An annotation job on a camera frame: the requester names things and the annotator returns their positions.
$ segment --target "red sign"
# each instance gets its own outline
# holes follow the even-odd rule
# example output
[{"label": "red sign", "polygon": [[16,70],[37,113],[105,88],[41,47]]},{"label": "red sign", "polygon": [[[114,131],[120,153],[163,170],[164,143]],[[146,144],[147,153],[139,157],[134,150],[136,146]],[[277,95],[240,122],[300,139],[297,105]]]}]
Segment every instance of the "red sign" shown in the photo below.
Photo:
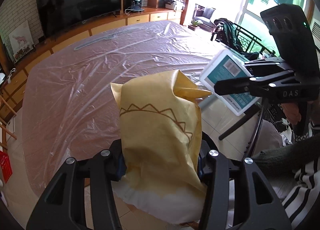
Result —
[{"label": "red sign", "polygon": [[12,169],[9,161],[9,156],[2,151],[0,151],[0,165],[2,169],[4,182],[7,183],[10,176],[12,175]]}]

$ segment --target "table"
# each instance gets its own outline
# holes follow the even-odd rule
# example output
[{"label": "table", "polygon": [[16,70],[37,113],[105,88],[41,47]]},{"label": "table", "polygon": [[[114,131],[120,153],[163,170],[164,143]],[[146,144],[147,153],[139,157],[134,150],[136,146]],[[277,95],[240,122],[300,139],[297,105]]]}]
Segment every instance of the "table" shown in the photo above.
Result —
[{"label": "table", "polygon": [[199,82],[218,52],[171,21],[109,30],[51,55],[30,72],[23,100],[22,146],[30,186],[40,196],[70,156],[91,158],[120,138],[110,82],[180,69]]}]

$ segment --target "camera lens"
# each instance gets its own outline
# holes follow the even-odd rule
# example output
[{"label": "camera lens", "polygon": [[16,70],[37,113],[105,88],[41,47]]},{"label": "camera lens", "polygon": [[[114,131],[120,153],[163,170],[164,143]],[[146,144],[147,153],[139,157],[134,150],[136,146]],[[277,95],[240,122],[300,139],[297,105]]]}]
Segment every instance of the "camera lens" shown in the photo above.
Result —
[{"label": "camera lens", "polygon": [[271,30],[272,25],[271,25],[271,23],[269,21],[266,21],[266,26],[268,27],[269,30]]},{"label": "camera lens", "polygon": [[273,18],[273,23],[275,24],[276,28],[278,28],[279,30],[282,30],[283,27],[278,18]]},{"label": "camera lens", "polygon": [[287,26],[287,28],[288,28],[289,30],[292,30],[292,29],[293,29],[292,23],[291,23],[291,21],[290,21],[289,18],[285,17],[285,18],[284,18],[284,23],[285,23],[285,25]]}]

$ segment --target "screw head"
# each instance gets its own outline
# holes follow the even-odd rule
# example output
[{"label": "screw head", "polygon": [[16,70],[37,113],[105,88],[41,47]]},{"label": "screw head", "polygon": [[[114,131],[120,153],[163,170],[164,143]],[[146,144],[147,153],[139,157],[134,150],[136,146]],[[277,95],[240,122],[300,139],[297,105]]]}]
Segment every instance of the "screw head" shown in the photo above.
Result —
[{"label": "screw head", "polygon": [[209,154],[210,154],[211,156],[218,156],[218,155],[219,155],[219,152],[216,151],[216,150],[210,150],[210,151],[209,151]]},{"label": "screw head", "polygon": [[246,164],[252,164],[253,163],[253,160],[251,158],[244,158],[244,162]]},{"label": "screw head", "polygon": [[110,151],[109,150],[103,150],[101,151],[101,156],[109,156],[110,155]]},{"label": "screw head", "polygon": [[75,162],[75,159],[72,157],[66,159],[66,164],[73,164],[74,162]]}]

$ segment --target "striped sleeve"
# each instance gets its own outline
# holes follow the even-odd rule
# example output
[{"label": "striped sleeve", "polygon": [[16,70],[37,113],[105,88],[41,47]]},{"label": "striped sleeve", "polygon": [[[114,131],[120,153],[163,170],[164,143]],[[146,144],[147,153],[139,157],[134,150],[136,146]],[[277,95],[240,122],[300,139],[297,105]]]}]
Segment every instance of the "striped sleeve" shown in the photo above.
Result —
[{"label": "striped sleeve", "polygon": [[318,211],[320,206],[320,158],[306,164],[295,175],[298,185],[291,190],[282,205],[289,217],[292,229],[306,229],[305,218]]}]

